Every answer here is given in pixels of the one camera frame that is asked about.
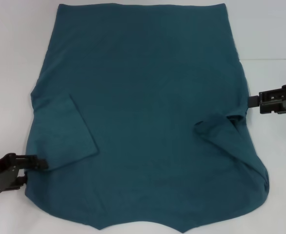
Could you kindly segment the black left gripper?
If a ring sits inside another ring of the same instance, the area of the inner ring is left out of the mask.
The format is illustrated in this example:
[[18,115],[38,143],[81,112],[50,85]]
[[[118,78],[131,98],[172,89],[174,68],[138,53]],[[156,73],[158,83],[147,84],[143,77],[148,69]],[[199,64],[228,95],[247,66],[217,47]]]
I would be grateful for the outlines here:
[[6,154],[0,159],[0,193],[12,190],[19,190],[27,183],[28,177],[19,176],[19,169],[48,169],[45,159],[36,155],[17,156],[14,153]]

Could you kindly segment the teal blue t-shirt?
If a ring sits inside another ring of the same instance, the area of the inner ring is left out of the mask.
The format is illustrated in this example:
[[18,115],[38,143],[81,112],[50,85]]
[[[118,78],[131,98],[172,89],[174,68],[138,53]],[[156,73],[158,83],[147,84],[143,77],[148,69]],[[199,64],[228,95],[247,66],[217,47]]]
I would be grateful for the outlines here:
[[26,147],[48,169],[27,172],[25,194],[99,230],[245,215],[269,193],[248,96],[224,4],[61,4]]

